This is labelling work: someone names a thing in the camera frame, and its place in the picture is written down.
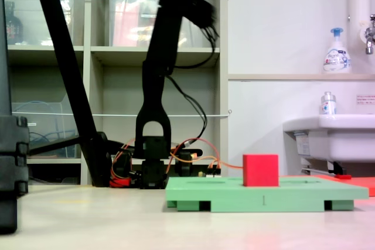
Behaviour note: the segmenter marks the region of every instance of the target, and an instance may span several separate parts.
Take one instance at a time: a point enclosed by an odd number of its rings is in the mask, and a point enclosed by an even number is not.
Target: red mat
[[[341,180],[341,179],[337,179],[337,178],[326,176],[326,175],[315,175],[315,176],[307,176],[307,177],[318,177],[318,178],[331,180],[331,181],[339,181],[340,183],[344,183],[344,184],[352,184],[354,186],[367,187],[369,189],[369,196],[375,196],[375,177],[358,177],[358,178],[351,178],[350,180]]]

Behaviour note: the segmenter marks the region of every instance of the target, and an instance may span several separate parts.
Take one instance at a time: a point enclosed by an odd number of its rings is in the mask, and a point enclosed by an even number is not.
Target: transparent plastic container
[[[52,46],[45,16],[39,0],[5,0],[13,2],[13,15],[22,25],[19,40],[8,44]],[[84,0],[60,0],[73,45],[83,45]]]
[[[40,145],[55,141],[60,138],[68,138],[77,135],[76,123],[72,115],[45,115],[26,114],[48,113],[48,114],[71,114],[71,107],[67,96],[62,102],[13,102],[12,112],[15,116],[28,119],[30,145]],[[78,146],[53,150],[31,158],[79,158]]]
[[[159,0],[110,0],[109,45],[148,47]],[[179,47],[211,47],[201,30],[182,20]]]

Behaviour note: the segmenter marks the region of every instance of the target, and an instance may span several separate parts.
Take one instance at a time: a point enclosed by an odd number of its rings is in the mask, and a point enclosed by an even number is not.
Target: white pump bottle
[[[323,73],[351,73],[352,72],[352,61],[340,40],[340,33],[344,30],[342,28],[334,28],[330,32],[333,33],[335,41],[332,42],[331,47],[328,49],[323,64]]]

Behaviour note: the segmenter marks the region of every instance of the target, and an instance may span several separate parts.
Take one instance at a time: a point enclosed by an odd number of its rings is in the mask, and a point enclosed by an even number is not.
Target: white sink
[[[305,158],[375,162],[375,115],[317,115],[285,122]]]

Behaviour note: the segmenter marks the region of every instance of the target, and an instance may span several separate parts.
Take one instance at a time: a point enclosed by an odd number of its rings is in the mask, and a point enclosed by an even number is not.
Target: red cube
[[[278,187],[278,155],[244,155],[244,186]]]

